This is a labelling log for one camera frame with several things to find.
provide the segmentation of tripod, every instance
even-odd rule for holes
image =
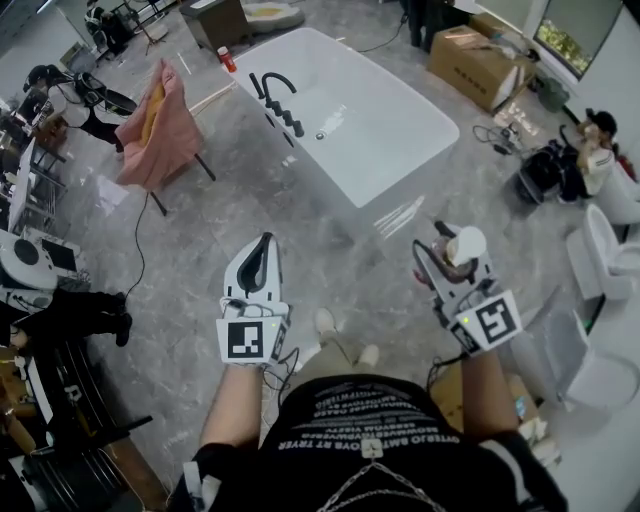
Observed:
[[[147,30],[144,28],[144,26],[142,25],[142,23],[140,23],[140,16],[138,16],[138,12],[135,9],[132,9],[131,6],[129,5],[129,1],[128,0],[123,0],[124,1],[124,5],[126,6],[126,8],[129,10],[129,13],[131,14],[131,18],[133,19],[133,21],[135,21],[136,25],[138,25],[138,29],[144,33],[144,35],[147,37],[147,51],[144,52],[145,57],[148,55],[149,53],[149,48],[151,48],[151,46],[154,46],[158,43],[164,43],[164,41],[162,41],[162,37],[166,36],[167,34],[163,34],[162,37],[160,39],[155,39],[154,37],[151,37],[151,35],[149,35],[149,32],[147,32]],[[155,3],[151,3],[151,6],[153,7],[154,11],[156,11],[156,13],[159,13],[158,8],[155,6]]]

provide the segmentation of white shoe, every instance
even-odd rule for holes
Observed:
[[[316,331],[320,335],[325,332],[336,332],[336,320],[327,308],[320,308],[316,311],[315,324]]]
[[[367,345],[358,358],[358,363],[364,363],[371,368],[375,368],[380,359],[380,349],[378,345]]]
[[[564,199],[562,199],[562,196],[558,196],[558,202],[560,204],[576,204],[578,201],[565,201]]]

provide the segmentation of cardboard box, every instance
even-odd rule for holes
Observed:
[[[529,59],[506,58],[466,25],[436,34],[428,70],[490,113],[509,104],[535,76]]]
[[[507,25],[503,21],[500,21],[498,18],[489,14],[488,12],[474,14],[473,16],[471,16],[469,26],[476,32],[479,32],[489,39],[496,35],[504,34],[505,32],[514,32],[514,30],[509,25]]]
[[[538,408],[518,375],[505,376],[509,392],[513,398],[513,406],[522,423],[537,418]],[[440,376],[431,387],[431,399],[438,406],[451,427],[464,432],[462,414],[462,367],[456,363]]]

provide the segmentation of black cable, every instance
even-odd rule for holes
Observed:
[[[13,298],[16,300],[16,302],[18,302],[18,304],[20,304],[23,308],[25,308],[25,311],[27,311],[27,312],[28,312],[29,310],[27,309],[27,307],[25,306],[25,304],[26,304],[26,305],[28,305],[28,306],[31,306],[32,308],[37,308],[37,309],[46,309],[46,308],[43,308],[43,307],[41,307],[41,306],[37,306],[37,305],[36,305],[36,304],[34,304],[33,302],[29,302],[27,299],[25,299],[25,298],[23,298],[23,297],[18,297],[17,295],[15,295]]]
[[[291,369],[289,369],[289,365],[286,363],[289,359],[291,359],[291,356],[293,356],[293,354],[296,355],[296,358],[293,360],[293,365],[291,366]],[[291,380],[291,377],[296,371],[296,365],[298,364],[299,357],[300,357],[300,348],[296,347],[291,352],[289,352],[289,355],[287,357],[278,361],[278,364],[285,364],[287,367],[287,376],[282,381],[282,387],[280,388],[280,391],[278,391],[278,408],[282,407],[282,393],[291,387],[291,385],[289,384],[289,381]]]
[[[372,52],[373,50],[377,50],[378,48],[382,48],[383,46],[387,46],[388,44],[392,43],[400,35],[400,31],[402,30],[403,25],[407,22],[408,19],[409,16],[406,13],[402,15],[396,35],[389,39],[386,43],[379,44],[378,46],[374,46],[373,48],[367,48],[366,50],[358,50],[358,53]]]
[[[140,281],[142,281],[142,276],[144,275],[144,270],[147,267],[146,262],[144,261],[144,254],[142,254],[142,249],[140,248],[140,242],[138,241],[138,228],[140,227],[140,221],[142,220],[142,214],[144,213],[144,211],[147,209],[147,203],[149,202],[149,192],[147,192],[147,195],[144,198],[144,206],[142,207],[142,210],[140,211],[140,215],[138,216],[138,222],[136,222],[136,229],[133,233],[133,236],[136,240],[136,247],[138,248],[138,252],[140,253],[140,258],[142,259],[142,270],[140,271],[140,277],[138,277],[138,280],[133,283],[133,285],[131,286],[131,288],[129,288],[129,291],[127,292],[127,294],[124,296],[124,302],[126,304],[127,299],[129,298],[129,294],[131,293],[131,291],[140,284]]]
[[[294,354],[295,354],[295,359],[293,360],[293,365],[291,366],[291,368],[289,368],[287,361],[289,361],[289,359],[291,359],[294,356]],[[265,369],[264,373],[262,374],[262,380],[266,384],[266,386],[272,391],[276,391],[278,393],[278,409],[282,407],[282,393],[284,393],[287,389],[291,387],[291,385],[289,384],[289,381],[291,380],[291,377],[293,377],[293,374],[295,373],[296,365],[298,364],[299,357],[300,357],[300,348],[295,347],[291,352],[289,352],[289,355],[287,355],[286,357],[278,361],[278,364],[284,364],[287,368],[287,375],[284,377],[284,379],[279,375],[276,375],[270,368]],[[266,379],[267,374],[274,377],[278,381],[278,383],[280,383],[280,387],[274,387],[271,384],[269,384]]]
[[[442,360],[441,357],[437,356],[433,358],[431,368],[429,369],[429,374],[427,376],[427,393],[431,395],[431,387],[438,380],[440,370],[446,368],[447,366],[451,366],[452,364],[457,363],[458,361],[462,361],[469,357],[466,353],[462,353],[459,356],[452,357],[451,359]]]
[[[514,142],[512,142],[509,135],[510,133],[515,134],[516,142],[521,141],[521,135],[513,127],[513,124],[514,123],[511,123],[508,128],[502,128],[500,126],[487,128],[486,126],[476,124],[471,130],[473,131],[473,136],[481,144],[491,144],[493,149],[502,155],[516,155],[522,160],[525,160],[538,149],[520,149]]]

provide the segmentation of gray marble floor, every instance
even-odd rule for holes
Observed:
[[[390,38],[401,15],[397,3],[380,5],[377,0],[306,0],[297,5],[308,26],[346,37],[356,49]],[[170,30],[166,42],[145,57],[146,41],[138,37],[121,61],[101,64],[97,76],[139,99],[155,62],[163,57],[185,80],[189,105],[229,82],[215,57],[195,45],[177,11],[163,23]],[[202,156],[218,181],[211,182],[194,164],[159,194],[170,210],[166,218],[149,202],[139,230],[146,271],[129,298],[131,340],[119,349],[109,337],[96,336],[91,347],[121,414],[153,415],[154,421],[133,439],[168,486],[175,484],[182,463],[197,447],[223,370],[215,318],[225,266],[263,231],[278,238],[283,296],[294,307],[289,349],[315,343],[312,314],[328,305],[350,342],[380,345],[383,372],[420,383],[436,354],[456,352],[455,342],[429,309],[426,288],[412,276],[410,242],[428,238],[434,219],[471,223],[484,231],[496,269],[514,290],[521,310],[540,305],[558,284],[577,297],[564,237],[579,223],[580,209],[551,202],[523,217],[513,207],[505,183],[518,168],[518,158],[500,156],[476,141],[472,126],[493,126],[494,120],[425,70],[427,56],[409,45],[408,30],[366,55],[426,96],[460,128],[446,166],[434,173],[424,203],[402,230],[388,238],[347,235],[296,179],[295,170],[283,167],[256,136],[258,121],[233,91],[196,118],[206,138]],[[543,110],[529,92],[498,121],[516,122],[528,147],[555,137],[561,123],[570,124],[566,116]],[[65,151],[71,156],[62,171],[70,185],[60,206],[61,216],[71,223],[66,237],[87,251],[94,289],[126,290],[141,269],[134,228],[145,194],[113,184],[120,164],[108,145],[75,132]],[[275,415],[268,398],[267,422]]]

